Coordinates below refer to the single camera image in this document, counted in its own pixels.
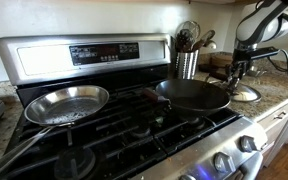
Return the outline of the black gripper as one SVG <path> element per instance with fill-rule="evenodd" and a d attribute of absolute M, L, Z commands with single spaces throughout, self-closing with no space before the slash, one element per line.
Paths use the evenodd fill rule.
<path fill-rule="evenodd" d="M 237 87 L 239 81 L 245 76 L 248 66 L 251 65 L 252 52 L 246 50 L 235 49 L 233 52 L 232 65 L 236 66 L 235 80 L 233 77 L 232 65 L 226 65 L 225 72 L 227 75 L 227 89 L 233 91 Z"/>

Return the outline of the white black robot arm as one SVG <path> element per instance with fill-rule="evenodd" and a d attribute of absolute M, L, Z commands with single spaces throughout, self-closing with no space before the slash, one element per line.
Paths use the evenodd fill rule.
<path fill-rule="evenodd" d="M 288 0 L 261 0 L 262 3 L 247 15 L 236 28 L 233 62 L 226 67 L 227 90 L 235 91 L 239 81 L 255 59 L 269 58 L 279 50 L 257 48 L 257 44 L 288 33 Z M 288 74 L 287 68 L 277 67 Z"/>

